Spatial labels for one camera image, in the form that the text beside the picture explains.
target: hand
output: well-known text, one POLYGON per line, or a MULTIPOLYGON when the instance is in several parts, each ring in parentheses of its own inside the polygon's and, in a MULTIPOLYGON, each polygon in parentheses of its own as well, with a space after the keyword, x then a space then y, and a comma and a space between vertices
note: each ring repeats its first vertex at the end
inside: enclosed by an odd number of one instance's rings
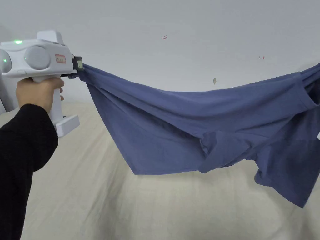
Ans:
POLYGON ((32 78, 25 78, 18 82, 16 95, 19 107, 31 103, 43 107, 47 113, 50 112, 53 102, 53 91, 57 88, 62 92, 64 81, 53 77, 36 83, 32 78))

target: black sleeve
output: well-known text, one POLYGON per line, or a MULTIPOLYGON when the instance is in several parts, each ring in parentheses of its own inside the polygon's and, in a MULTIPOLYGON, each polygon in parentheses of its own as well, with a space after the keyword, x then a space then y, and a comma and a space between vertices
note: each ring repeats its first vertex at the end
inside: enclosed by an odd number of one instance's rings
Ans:
POLYGON ((0 129, 0 239, 20 239, 32 174, 58 146, 47 112, 26 104, 0 129))

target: red label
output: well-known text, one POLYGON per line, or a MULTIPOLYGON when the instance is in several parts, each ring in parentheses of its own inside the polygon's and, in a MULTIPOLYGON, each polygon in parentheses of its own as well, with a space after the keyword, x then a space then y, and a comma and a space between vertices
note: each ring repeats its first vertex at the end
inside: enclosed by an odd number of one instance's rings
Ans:
POLYGON ((56 61, 59 63, 67 63, 66 57, 63 55, 56 54, 56 61))

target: blue shirt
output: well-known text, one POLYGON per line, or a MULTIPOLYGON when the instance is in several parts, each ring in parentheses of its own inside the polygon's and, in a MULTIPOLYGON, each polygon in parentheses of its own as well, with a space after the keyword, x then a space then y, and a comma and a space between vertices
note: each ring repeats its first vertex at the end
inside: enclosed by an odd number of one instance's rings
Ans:
POLYGON ((78 76, 134 174, 205 173, 252 159, 257 183, 305 205, 320 170, 320 64, 208 92, 168 92, 84 68, 78 76))

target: beige tablecloth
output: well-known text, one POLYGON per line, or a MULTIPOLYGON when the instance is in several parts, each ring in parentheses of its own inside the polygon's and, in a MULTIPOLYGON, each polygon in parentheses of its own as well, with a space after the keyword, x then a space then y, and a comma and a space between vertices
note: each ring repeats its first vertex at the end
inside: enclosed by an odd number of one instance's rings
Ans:
MULTIPOLYGON (((0 126, 17 112, 2 114, 0 126)), ((304 209, 253 180, 243 160, 209 173, 134 175, 92 104, 34 173, 22 239, 320 239, 319 181, 304 209)))

